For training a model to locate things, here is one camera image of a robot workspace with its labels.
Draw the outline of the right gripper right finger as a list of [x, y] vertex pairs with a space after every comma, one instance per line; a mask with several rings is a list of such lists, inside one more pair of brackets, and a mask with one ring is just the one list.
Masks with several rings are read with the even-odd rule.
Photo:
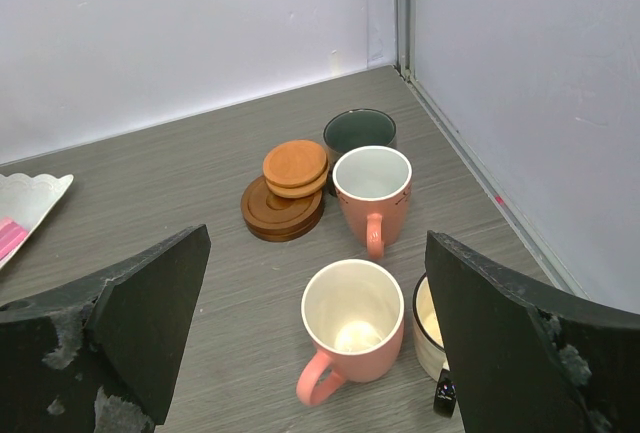
[[430, 231], [426, 278], [468, 432], [636, 432], [639, 316]]

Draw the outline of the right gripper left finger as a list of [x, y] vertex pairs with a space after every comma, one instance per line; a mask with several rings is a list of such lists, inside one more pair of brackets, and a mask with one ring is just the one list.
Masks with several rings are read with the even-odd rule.
[[152, 432], [172, 403], [211, 241], [186, 228], [1, 307], [4, 432]]

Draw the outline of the pink cake with cherry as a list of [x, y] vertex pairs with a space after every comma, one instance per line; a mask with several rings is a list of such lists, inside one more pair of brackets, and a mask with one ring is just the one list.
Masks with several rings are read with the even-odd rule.
[[0, 259], [5, 258], [26, 238], [28, 231], [11, 218], [3, 218], [0, 224]]

